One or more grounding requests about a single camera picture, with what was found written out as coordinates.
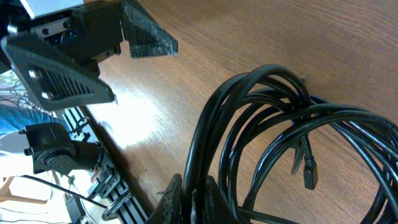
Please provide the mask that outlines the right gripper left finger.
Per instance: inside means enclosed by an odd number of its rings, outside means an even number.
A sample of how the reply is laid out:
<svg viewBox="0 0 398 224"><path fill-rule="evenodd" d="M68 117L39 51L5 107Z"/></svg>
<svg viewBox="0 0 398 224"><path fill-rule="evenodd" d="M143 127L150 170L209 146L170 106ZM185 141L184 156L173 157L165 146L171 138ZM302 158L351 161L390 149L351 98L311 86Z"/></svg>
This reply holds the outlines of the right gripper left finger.
<svg viewBox="0 0 398 224"><path fill-rule="evenodd" d="M178 224L181 222L182 176L174 174L164 194L145 224Z"/></svg>

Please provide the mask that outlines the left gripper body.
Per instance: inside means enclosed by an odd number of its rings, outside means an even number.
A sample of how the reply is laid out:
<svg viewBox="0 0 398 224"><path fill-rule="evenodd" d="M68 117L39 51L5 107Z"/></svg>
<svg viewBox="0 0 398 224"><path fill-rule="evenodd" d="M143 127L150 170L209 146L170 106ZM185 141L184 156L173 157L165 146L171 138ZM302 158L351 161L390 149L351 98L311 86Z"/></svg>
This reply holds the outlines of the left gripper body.
<svg viewBox="0 0 398 224"><path fill-rule="evenodd" d="M52 8L33 15L34 3ZM61 1L1 1L1 37L34 35L98 77L98 64L121 53L121 2L70 3L68 7Z"/></svg>

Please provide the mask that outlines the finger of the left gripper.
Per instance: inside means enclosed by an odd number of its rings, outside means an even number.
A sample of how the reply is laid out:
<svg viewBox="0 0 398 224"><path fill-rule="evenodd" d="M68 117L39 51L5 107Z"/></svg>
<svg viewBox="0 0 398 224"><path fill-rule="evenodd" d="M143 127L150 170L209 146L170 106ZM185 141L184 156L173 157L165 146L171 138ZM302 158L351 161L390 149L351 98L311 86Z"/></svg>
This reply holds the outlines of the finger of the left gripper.
<svg viewBox="0 0 398 224"><path fill-rule="evenodd" d="M178 42L136 0L121 1L121 24L132 58L176 56Z"/></svg>
<svg viewBox="0 0 398 224"><path fill-rule="evenodd" d="M1 48L30 101L44 110L114 101L110 86L37 35L5 36Z"/></svg>

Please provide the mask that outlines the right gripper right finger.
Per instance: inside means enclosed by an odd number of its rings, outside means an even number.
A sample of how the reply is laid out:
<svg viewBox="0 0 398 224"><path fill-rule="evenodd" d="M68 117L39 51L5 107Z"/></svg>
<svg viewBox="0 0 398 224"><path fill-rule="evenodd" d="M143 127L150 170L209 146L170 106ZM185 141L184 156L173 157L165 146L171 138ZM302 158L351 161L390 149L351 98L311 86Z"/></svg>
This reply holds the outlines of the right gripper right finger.
<svg viewBox="0 0 398 224"><path fill-rule="evenodd" d="M206 224L239 224L230 211L214 178L205 179L203 222Z"/></svg>

